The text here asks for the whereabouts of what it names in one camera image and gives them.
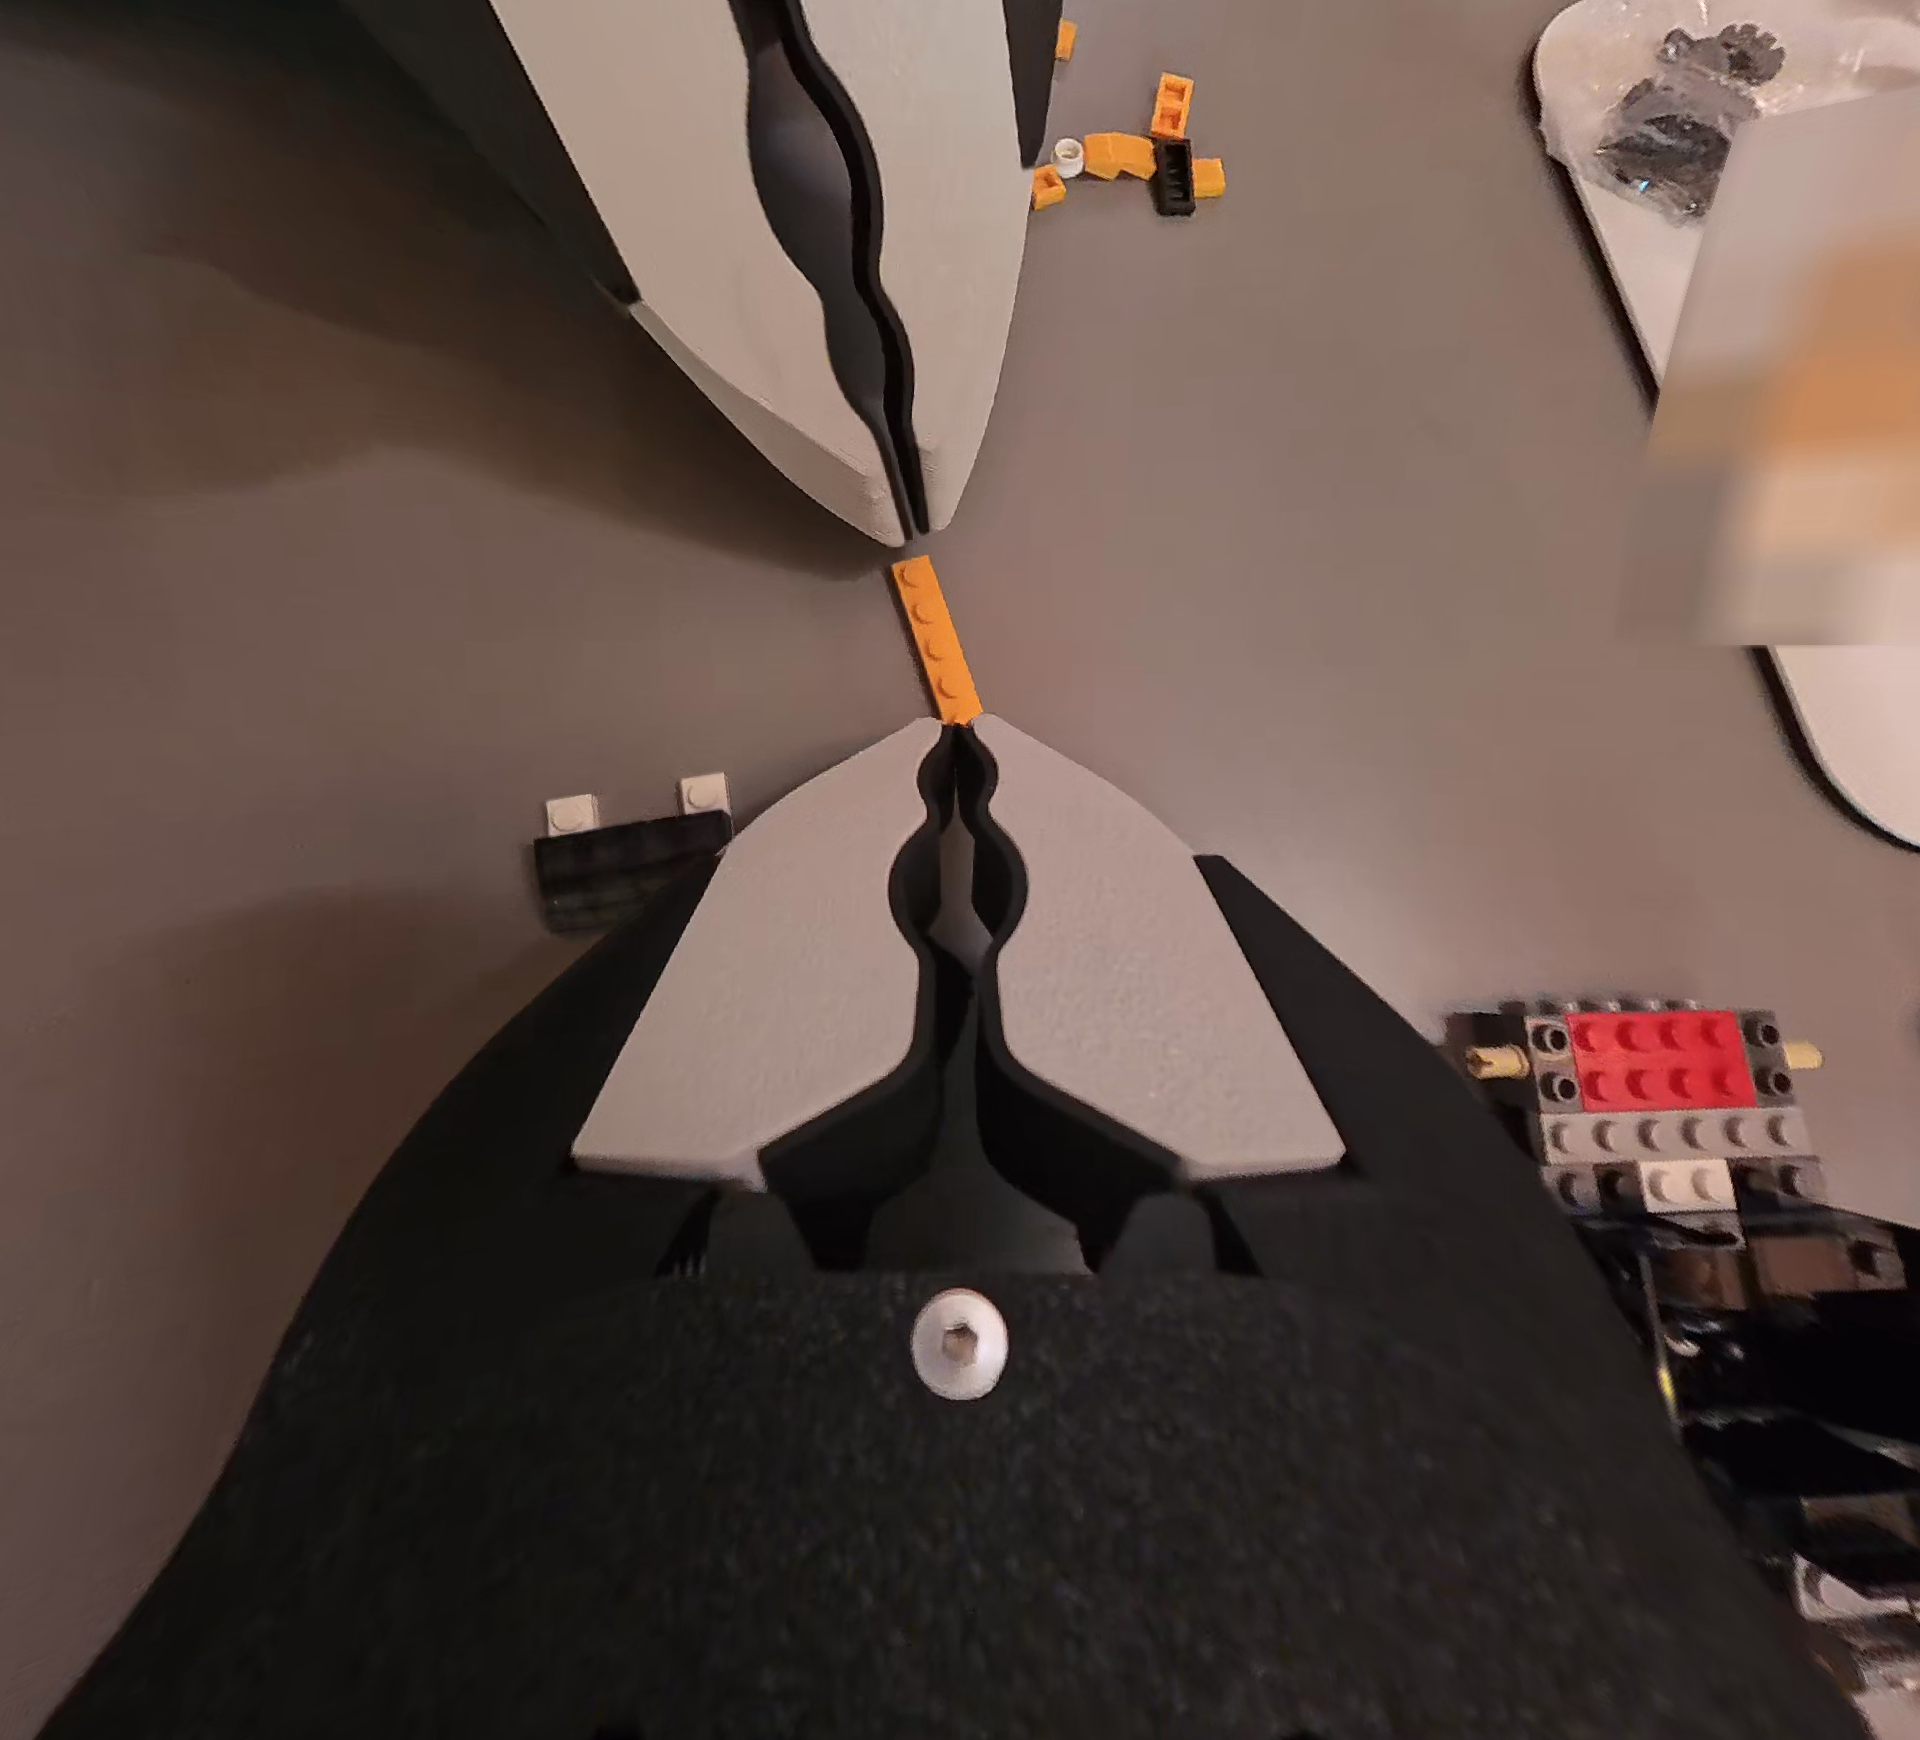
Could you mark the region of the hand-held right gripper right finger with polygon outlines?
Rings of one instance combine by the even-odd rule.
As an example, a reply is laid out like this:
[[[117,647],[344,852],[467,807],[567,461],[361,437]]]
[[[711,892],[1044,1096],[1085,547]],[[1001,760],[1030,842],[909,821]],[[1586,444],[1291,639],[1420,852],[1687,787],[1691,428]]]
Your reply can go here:
[[[1186,838],[1001,718],[977,852],[1010,851],[998,1037],[1019,1077],[1169,1154],[1181,1180],[1311,1175],[1348,1147]]]

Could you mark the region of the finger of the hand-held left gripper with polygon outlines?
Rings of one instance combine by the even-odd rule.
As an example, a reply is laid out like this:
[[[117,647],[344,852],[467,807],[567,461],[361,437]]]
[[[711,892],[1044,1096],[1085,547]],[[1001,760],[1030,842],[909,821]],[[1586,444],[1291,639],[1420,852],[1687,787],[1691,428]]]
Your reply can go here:
[[[735,0],[490,3],[639,291],[636,322],[786,479],[898,546],[878,434],[754,184]]]
[[[876,273],[900,328],[924,526],[943,531],[995,416],[1027,231],[1006,0],[796,0],[854,119]]]

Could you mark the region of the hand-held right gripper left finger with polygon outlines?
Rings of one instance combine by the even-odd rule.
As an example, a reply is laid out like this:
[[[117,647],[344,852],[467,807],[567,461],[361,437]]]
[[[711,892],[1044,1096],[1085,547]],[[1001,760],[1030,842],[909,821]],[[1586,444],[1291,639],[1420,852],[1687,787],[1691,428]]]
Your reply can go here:
[[[783,1139],[907,1065],[920,961],[892,870],[927,831],[940,743],[913,719],[735,834],[574,1139],[578,1167],[768,1185]]]

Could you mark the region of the small black white lego assembly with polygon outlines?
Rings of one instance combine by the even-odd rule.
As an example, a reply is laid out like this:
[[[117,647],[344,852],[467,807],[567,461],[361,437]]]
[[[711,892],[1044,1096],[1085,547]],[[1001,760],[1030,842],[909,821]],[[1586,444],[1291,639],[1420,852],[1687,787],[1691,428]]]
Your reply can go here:
[[[597,794],[542,804],[530,875],[550,934],[602,934],[715,863],[735,835],[731,781],[722,770],[677,780],[672,817],[608,821]]]

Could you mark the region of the long orange lego plate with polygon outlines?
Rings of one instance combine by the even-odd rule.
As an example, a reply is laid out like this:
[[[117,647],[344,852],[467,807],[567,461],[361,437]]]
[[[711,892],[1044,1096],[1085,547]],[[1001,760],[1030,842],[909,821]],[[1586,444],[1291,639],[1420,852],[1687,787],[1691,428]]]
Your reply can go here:
[[[892,586],[931,712],[950,726],[970,726],[982,704],[931,557],[892,562]]]

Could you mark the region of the cluster of small lego parts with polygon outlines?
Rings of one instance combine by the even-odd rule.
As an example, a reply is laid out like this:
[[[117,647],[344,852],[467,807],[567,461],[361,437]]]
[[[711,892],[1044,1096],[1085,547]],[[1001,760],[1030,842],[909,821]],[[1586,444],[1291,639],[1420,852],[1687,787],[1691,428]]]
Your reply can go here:
[[[1030,171],[1027,211],[1042,214],[1068,197],[1070,180],[1122,178],[1146,185],[1160,216],[1193,216],[1200,204],[1229,192],[1229,170],[1219,157],[1197,156],[1190,136],[1195,82],[1164,71],[1156,79],[1146,129],[1095,129],[1085,139],[1058,139],[1050,156]]]

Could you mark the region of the partly built lego car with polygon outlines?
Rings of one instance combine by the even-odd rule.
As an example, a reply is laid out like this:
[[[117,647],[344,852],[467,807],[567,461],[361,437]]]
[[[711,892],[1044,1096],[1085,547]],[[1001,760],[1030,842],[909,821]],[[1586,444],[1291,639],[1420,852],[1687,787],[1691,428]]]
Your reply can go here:
[[[1835,1201],[1771,1007],[1445,1017],[1636,1329],[1743,1550],[1865,1677],[1918,1690],[1918,1228]]]

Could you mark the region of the white oval tray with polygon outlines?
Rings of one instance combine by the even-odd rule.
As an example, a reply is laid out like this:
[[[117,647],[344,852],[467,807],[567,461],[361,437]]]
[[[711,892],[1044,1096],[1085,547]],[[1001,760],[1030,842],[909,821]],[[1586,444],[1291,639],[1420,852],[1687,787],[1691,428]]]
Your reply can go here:
[[[1702,222],[1671,221],[1596,166],[1620,95],[1651,71],[1670,30],[1760,26],[1787,48],[1769,106],[1824,103],[1918,82],[1918,13],[1907,0],[1577,0],[1534,48],[1548,153],[1572,174],[1630,331],[1660,383],[1684,317]],[[1797,757],[1846,820],[1918,851],[1918,649],[1757,647],[1764,691]]]

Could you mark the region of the clear bag of black parts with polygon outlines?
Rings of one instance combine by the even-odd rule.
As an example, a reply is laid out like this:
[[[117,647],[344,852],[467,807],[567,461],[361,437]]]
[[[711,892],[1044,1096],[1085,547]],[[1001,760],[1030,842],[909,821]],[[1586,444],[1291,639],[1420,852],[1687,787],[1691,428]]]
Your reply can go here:
[[[1867,85],[1860,43],[1790,43],[1705,0],[1599,0],[1568,68],[1537,88],[1548,156],[1675,225],[1705,221],[1746,123]]]

